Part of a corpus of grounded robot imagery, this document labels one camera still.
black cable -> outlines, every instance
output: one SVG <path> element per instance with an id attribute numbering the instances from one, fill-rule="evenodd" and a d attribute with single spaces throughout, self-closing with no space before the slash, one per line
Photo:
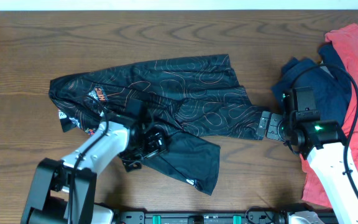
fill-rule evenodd
<path id="1" fill-rule="evenodd" d="M 122 156 L 120 156 L 120 155 L 118 155 L 118 158 L 120 158 L 120 160 L 122 160 L 122 161 L 125 161 L 125 162 L 138 162 L 138 163 L 141 163 L 141 161 L 143 161 L 143 157 L 141 158 L 141 161 L 139 161 L 139 160 L 132 160 L 132 159 L 124 159 L 124 158 L 122 158 Z"/>
<path id="2" fill-rule="evenodd" d="M 291 152 L 292 152 L 294 155 L 299 155 L 299 154 L 300 154 L 300 151 L 295 151 L 295 150 L 293 150 L 291 144 L 292 144 L 292 143 L 291 143 L 290 140 L 286 140 L 286 141 L 284 142 L 284 146 L 288 146 L 288 147 L 290 148 Z"/>
<path id="3" fill-rule="evenodd" d="M 109 121 L 107 118 L 107 111 L 106 109 L 104 109 L 104 106 L 98 101 L 95 100 L 93 97 L 86 95 L 85 97 L 92 99 L 93 101 L 97 102 L 97 104 L 102 108 L 103 111 L 103 118 L 106 122 L 106 129 L 104 130 L 104 132 L 102 133 L 102 135 L 100 135 L 95 141 L 93 141 L 83 152 L 79 153 L 77 160 L 75 161 L 73 170 L 71 172 L 71 179 L 70 179 L 70 187 L 69 187 L 69 192 L 68 192 L 68 213 L 67 213 L 67 223 L 68 224 L 72 224 L 72 216 L 73 216 L 73 191 L 74 191 L 74 179 L 75 179 L 75 172 L 80 164 L 80 162 L 82 161 L 82 159 L 84 158 L 85 154 L 96 144 L 98 143 L 98 141 L 104 137 L 104 135 L 107 134 L 108 130 L 109 130 Z"/>
<path id="4" fill-rule="evenodd" d="M 288 117 L 290 118 L 290 120 L 289 120 L 289 123 L 290 123 L 290 124 L 289 124 L 289 125 L 290 125 L 291 130 L 294 128 L 294 127 L 293 127 L 293 123 L 292 123 L 292 117 L 293 117 L 293 115 L 295 114 L 295 112 L 296 112 L 295 110 L 294 110 L 294 111 L 291 111 L 291 112 L 290 112 L 290 115 L 288 115 Z"/>
<path id="5" fill-rule="evenodd" d="M 358 87 L 357 87 L 357 83 L 356 81 L 354 81 L 353 77 L 347 72 L 345 71 L 343 68 L 337 66 L 337 65 L 331 65 L 331 64 L 319 64 L 319 65 L 315 65 L 313 67 L 310 67 L 304 71 L 302 71 L 295 79 L 294 81 L 292 82 L 291 84 L 291 88 L 293 88 L 295 82 L 302 76 L 304 75 L 306 72 L 312 70 L 312 69 L 315 69 L 315 68 L 319 68 L 319 67 L 331 67 L 331 68 L 335 68 L 335 69 L 338 69 L 339 71 L 341 71 L 343 74 L 346 75 L 346 77 L 348 79 L 350 79 L 353 87 L 354 87 L 354 91 L 356 93 L 356 112 L 355 112 L 355 115 L 354 115 L 354 120 L 353 120 L 353 123 L 352 123 L 352 126 L 351 126 L 351 130 L 349 131 L 349 135 L 347 137 L 347 141 L 346 141 L 346 145 L 345 145 L 345 148 L 344 148 L 344 152 L 343 152 L 343 162 L 344 162 L 344 167 L 345 167 L 345 172 L 343 173 L 343 175 L 347 175 L 347 178 L 349 179 L 349 182 L 352 186 L 352 189 L 354 191 L 354 194 L 356 195 L 357 199 L 358 199 L 358 190 L 357 190 L 357 187 L 353 181 L 353 178 L 352 178 L 352 171 L 353 170 L 350 170 L 349 168 L 349 164 L 347 163 L 347 152 L 349 150 L 349 145 L 351 143 L 351 139 L 352 139 L 352 135 L 353 135 L 353 132 L 354 132 L 354 128 L 356 127 L 356 122 L 357 122 L 357 119 L 358 119 Z"/>
<path id="6" fill-rule="evenodd" d="M 266 210 L 265 210 L 264 208 L 260 207 L 260 206 L 251 206 L 251 207 L 249 207 L 249 208 L 247 209 L 245 216 L 246 216 L 246 219 L 248 220 L 249 223 L 251 223 L 251 224 L 256 224 L 256 223 L 254 223 L 253 221 L 249 220 L 249 217 L 248 217 L 248 212 L 249 212 L 249 210 L 251 210 L 251 209 L 253 209 L 253 208 L 258 208 L 258 209 L 260 209 L 261 211 L 263 211 L 263 212 L 266 214 L 266 217 L 270 220 L 270 223 L 266 223 L 266 224 L 274 223 L 273 219 L 267 214 Z"/>

